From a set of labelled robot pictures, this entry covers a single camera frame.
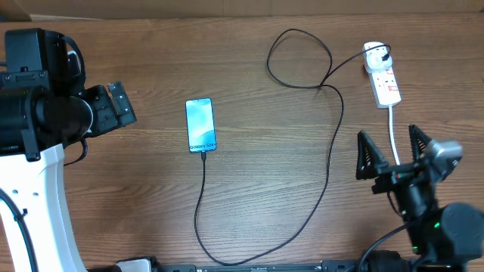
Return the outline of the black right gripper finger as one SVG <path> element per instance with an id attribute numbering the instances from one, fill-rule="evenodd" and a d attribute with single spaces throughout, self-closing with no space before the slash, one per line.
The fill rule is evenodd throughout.
<path id="1" fill-rule="evenodd" d="M 360 131 L 358 138 L 358 158 L 355 177 L 357 180 L 376 178 L 389 167 L 388 161 L 371 137 Z"/>
<path id="2" fill-rule="evenodd" d="M 432 138 L 427 136 L 418 126 L 409 125 L 408 132 L 411 142 L 411 152 L 414 161 L 418 160 L 424 153 L 427 145 Z"/>

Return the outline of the Galaxy S24 smartphone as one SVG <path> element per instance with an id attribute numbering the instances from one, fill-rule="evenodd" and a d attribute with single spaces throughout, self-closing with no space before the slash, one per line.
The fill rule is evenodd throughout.
<path id="1" fill-rule="evenodd" d="M 217 149 L 212 99 L 209 97 L 185 102 L 188 149 L 202 153 Z"/>

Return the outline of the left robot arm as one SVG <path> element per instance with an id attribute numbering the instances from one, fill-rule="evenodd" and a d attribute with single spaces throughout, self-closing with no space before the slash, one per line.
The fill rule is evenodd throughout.
<path id="1" fill-rule="evenodd" d="M 64 188 L 65 149 L 135 122 L 120 82 L 86 88 L 55 31 L 9 30 L 1 74 L 1 220 L 17 271 L 83 271 Z"/>

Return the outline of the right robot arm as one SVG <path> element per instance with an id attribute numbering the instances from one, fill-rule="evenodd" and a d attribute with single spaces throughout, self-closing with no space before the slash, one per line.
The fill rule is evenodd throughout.
<path id="1" fill-rule="evenodd" d="M 458 166 L 463 147 L 454 140 L 437 141 L 416 125 L 410 125 L 413 160 L 390 165 L 371 137 L 358 133 L 355 176 L 373 179 L 372 191 L 394 198 L 392 207 L 403 225 L 371 245 L 358 261 L 357 271 L 465 271 L 467 263 L 483 256 L 483 213 L 464 203 L 439 206 L 436 185 Z M 398 252 L 377 247 L 406 230 L 416 260 L 404 260 Z"/>

